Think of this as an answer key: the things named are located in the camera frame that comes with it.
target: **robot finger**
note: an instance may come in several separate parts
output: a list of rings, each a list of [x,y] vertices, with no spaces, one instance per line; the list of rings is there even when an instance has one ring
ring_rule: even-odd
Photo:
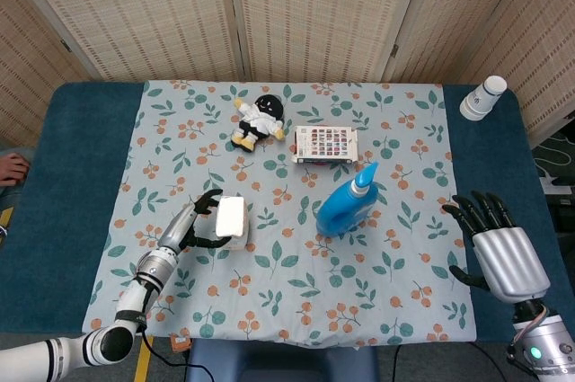
[[[441,208],[449,213],[457,221],[459,227],[461,227],[469,236],[477,234],[477,226],[473,224],[473,221],[470,218],[467,218],[461,209],[449,204],[444,204]]]
[[[224,192],[224,191],[223,191],[222,189],[212,189],[212,190],[207,191],[206,193],[204,193],[204,194],[201,196],[201,199],[202,199],[202,198],[207,198],[207,199],[208,199],[208,198],[211,198],[212,196],[221,195],[223,192]]]
[[[471,218],[471,220],[477,226],[479,232],[489,231],[489,228],[485,225],[485,221],[477,211],[477,208],[469,199],[464,198],[463,196],[454,195],[453,200],[463,208],[467,216],[469,216],[469,218]]]
[[[509,209],[503,203],[501,198],[493,193],[487,193],[487,197],[493,203],[493,206],[495,207],[497,214],[499,214],[500,223],[503,225],[503,227],[515,227],[516,226],[515,221],[511,217]]]
[[[207,240],[206,238],[196,237],[196,247],[204,247],[206,249],[217,249],[223,245],[226,245],[232,239],[231,236],[225,236],[219,240]]]
[[[477,202],[479,202],[479,206],[482,208],[483,215],[487,220],[488,228],[499,229],[501,227],[500,220],[493,212],[493,209],[491,208],[491,205],[487,201],[487,198],[485,198],[485,196],[483,196],[483,194],[479,193],[478,191],[471,191],[471,194],[477,200]]]
[[[467,274],[461,268],[456,265],[449,265],[449,271],[453,274],[453,277],[461,281],[464,285],[475,286],[476,288],[483,289],[489,292],[489,285],[483,276],[472,276]]]

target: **woven wall panel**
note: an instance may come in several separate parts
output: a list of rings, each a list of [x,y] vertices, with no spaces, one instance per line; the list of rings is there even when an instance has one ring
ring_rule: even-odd
[[[416,22],[399,45],[394,82],[453,82],[462,49],[489,19],[499,0],[422,0]]]
[[[575,0],[505,0],[493,17],[460,81],[506,78],[532,135],[575,101]]]
[[[106,80],[236,80],[224,0],[48,0]]]
[[[0,137],[35,146],[54,90],[88,75],[27,0],[0,3]]]
[[[241,0],[241,4],[255,81],[378,82],[390,26],[393,18],[402,19],[405,10],[402,0]]]

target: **white box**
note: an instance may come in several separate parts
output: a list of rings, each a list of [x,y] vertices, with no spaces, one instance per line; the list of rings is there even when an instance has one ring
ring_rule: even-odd
[[[358,161],[358,132],[342,126],[296,126],[296,152],[291,160],[302,163],[345,163]]]
[[[248,208],[241,196],[222,196],[217,206],[216,235],[219,238],[231,236],[223,247],[228,250],[242,250],[248,241]]]

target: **stuffed doll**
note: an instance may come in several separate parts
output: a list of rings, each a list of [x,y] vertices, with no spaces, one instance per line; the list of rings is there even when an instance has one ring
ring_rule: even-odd
[[[256,141],[267,138],[269,134],[280,141],[284,138],[284,106],[277,96],[265,94],[258,97],[254,105],[248,105],[237,98],[234,106],[243,114],[238,129],[232,135],[234,147],[251,153]]]

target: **black doll head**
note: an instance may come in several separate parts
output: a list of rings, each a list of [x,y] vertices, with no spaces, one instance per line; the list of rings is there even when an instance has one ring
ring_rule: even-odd
[[[281,104],[281,100],[278,96],[273,94],[264,94],[258,97],[255,101],[255,105],[258,110],[265,112],[276,120],[281,120],[284,116],[284,106]]]

